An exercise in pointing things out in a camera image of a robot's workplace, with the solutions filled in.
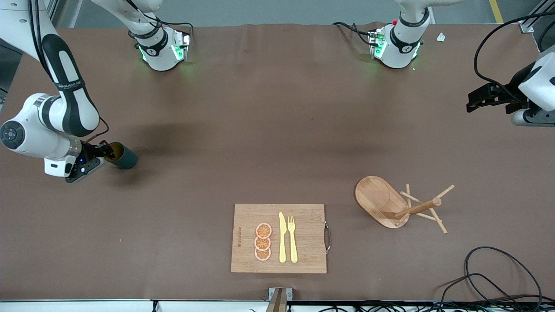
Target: orange slice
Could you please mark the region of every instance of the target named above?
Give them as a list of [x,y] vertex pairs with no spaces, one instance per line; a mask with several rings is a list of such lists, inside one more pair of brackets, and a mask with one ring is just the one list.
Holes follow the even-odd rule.
[[268,250],[268,248],[270,248],[271,245],[271,241],[269,238],[259,238],[256,237],[254,239],[254,248],[256,248],[259,251],[265,251]]
[[266,261],[266,260],[270,259],[271,255],[272,255],[272,250],[271,249],[264,250],[264,251],[260,251],[260,250],[257,250],[257,249],[254,250],[254,256],[260,261]]
[[272,227],[268,223],[260,223],[256,227],[256,236],[259,238],[268,238],[272,235]]

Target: metal ring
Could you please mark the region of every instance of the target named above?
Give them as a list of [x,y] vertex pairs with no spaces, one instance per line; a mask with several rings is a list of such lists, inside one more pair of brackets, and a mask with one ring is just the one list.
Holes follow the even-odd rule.
[[326,227],[325,229],[327,229],[327,248],[326,248],[326,255],[327,255],[330,252],[330,248],[331,248],[331,230],[327,224],[327,221],[324,221],[324,226]]

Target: brown table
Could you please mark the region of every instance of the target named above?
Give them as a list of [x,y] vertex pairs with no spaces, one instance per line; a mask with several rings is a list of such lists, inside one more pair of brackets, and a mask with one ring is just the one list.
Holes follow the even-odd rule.
[[[291,286],[303,300],[438,299],[480,245],[514,254],[555,295],[555,132],[515,127],[503,107],[465,111],[493,27],[430,26],[401,70],[335,26],[198,28],[190,62],[162,73],[126,29],[60,30],[111,126],[103,138],[140,160],[69,185],[1,148],[0,298],[257,299]],[[510,26],[480,66],[506,82],[537,54]],[[55,90],[24,57],[2,121],[39,91]],[[354,199],[367,175],[421,199],[455,184],[438,209],[449,234],[418,217],[379,226]],[[328,273],[230,273],[235,203],[325,204]],[[509,293],[535,292],[493,253],[471,267]],[[464,284],[448,298],[477,299]]]

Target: wooden stand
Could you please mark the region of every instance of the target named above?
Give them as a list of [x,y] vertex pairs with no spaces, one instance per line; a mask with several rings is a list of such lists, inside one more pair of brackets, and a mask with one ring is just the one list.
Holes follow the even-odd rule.
[[[435,208],[441,206],[441,198],[454,187],[454,185],[451,185],[434,198],[422,202],[410,195],[408,184],[406,185],[406,192],[399,194],[382,178],[370,176],[357,183],[355,198],[360,207],[387,228],[400,228],[407,223],[411,215],[418,215],[437,222],[441,231],[447,234],[447,229],[438,217]],[[411,200],[417,202],[418,205],[413,207]],[[422,213],[426,210],[431,212],[432,217]]]

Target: knife blade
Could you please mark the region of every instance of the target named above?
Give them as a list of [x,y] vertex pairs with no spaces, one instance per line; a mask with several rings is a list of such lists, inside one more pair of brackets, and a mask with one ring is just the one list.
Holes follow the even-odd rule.
[[285,217],[283,213],[279,213],[279,233],[280,233],[280,240],[279,240],[279,262],[285,263],[286,255],[285,255],[285,233],[287,233],[287,223],[285,223]]

